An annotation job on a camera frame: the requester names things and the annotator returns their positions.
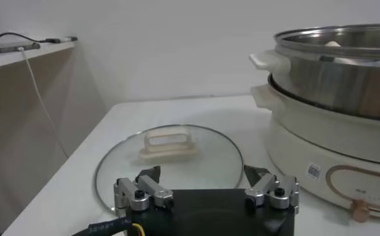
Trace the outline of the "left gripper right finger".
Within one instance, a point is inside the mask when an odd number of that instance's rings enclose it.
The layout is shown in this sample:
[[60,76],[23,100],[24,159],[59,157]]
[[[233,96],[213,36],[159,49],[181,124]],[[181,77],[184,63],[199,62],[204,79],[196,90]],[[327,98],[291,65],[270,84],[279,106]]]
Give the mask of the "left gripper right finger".
[[244,165],[243,168],[250,187],[245,189],[246,208],[254,211],[269,204],[276,210],[292,208],[299,212],[300,184],[294,176],[284,176],[279,179],[269,170],[260,167]]

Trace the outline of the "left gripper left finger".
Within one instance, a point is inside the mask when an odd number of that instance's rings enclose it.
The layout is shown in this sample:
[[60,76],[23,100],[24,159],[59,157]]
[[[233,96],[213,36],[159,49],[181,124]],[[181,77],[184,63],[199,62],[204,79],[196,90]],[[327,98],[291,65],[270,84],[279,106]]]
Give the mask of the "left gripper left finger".
[[142,170],[132,181],[118,178],[114,184],[114,212],[120,214],[129,208],[134,212],[147,211],[151,205],[171,210],[173,191],[159,185],[160,166]]

